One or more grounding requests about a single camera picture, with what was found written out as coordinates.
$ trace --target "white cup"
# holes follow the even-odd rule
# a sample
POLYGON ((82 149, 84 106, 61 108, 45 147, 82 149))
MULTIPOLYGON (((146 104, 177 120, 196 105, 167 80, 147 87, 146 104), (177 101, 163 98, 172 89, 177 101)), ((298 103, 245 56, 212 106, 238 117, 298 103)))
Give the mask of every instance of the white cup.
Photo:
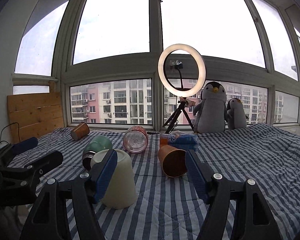
MULTIPOLYGON (((114 149, 118 155, 117 167, 114 170, 105 196, 100 200, 109 208, 122 209, 131 206, 137 200, 134 173, 129 154, 114 149)), ((91 167, 103 160, 108 150, 97 152, 91 159, 91 167)))

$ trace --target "white wall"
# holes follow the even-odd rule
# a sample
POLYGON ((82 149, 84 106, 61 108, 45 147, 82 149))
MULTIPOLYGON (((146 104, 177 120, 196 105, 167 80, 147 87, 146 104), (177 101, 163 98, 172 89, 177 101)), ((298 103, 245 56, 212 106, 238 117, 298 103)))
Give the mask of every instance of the white wall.
MULTIPOLYGON (((0 12, 0 132, 9 124, 7 95, 12 95, 12 74, 26 24, 38 0, 9 0, 0 12)), ((10 141, 10 129, 2 139, 10 141)))

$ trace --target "large penguin plush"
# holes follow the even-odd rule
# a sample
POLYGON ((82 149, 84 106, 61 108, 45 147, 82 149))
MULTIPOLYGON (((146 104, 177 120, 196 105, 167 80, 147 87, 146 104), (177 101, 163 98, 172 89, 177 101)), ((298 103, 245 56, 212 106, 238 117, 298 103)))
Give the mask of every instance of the large penguin plush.
POLYGON ((232 98, 227 105, 229 130, 247 127, 247 116, 244 113, 243 104, 240 99, 232 98))
POLYGON ((193 109, 196 115, 194 132, 223 132, 227 121, 226 91, 215 81, 209 82, 201 91, 201 102, 193 109))

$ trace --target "green bottle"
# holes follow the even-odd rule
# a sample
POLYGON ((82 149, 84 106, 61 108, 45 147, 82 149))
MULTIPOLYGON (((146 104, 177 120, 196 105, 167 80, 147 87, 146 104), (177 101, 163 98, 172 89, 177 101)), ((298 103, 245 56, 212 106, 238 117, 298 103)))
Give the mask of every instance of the green bottle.
POLYGON ((112 149, 112 142, 107 136, 96 135, 93 139, 87 144, 82 153, 82 164, 86 170, 90 170, 90 162, 93 156, 102 150, 112 149))

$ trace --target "tripod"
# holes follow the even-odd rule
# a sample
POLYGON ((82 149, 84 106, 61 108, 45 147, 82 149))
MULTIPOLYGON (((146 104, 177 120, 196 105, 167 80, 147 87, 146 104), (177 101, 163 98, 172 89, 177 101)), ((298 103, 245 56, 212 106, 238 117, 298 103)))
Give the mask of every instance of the tripod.
POLYGON ((173 127, 174 127, 179 115, 181 114, 181 111, 185 115, 186 119, 188 120, 189 125, 191 126, 191 129, 193 130, 193 124, 191 122, 191 119, 189 118, 187 112, 185 111, 186 100, 181 101, 181 102, 178 101, 178 103, 180 103, 178 108, 172 113, 172 115, 169 117, 169 119, 163 125, 163 126, 167 126, 170 123, 165 133, 170 133, 173 130, 173 127))

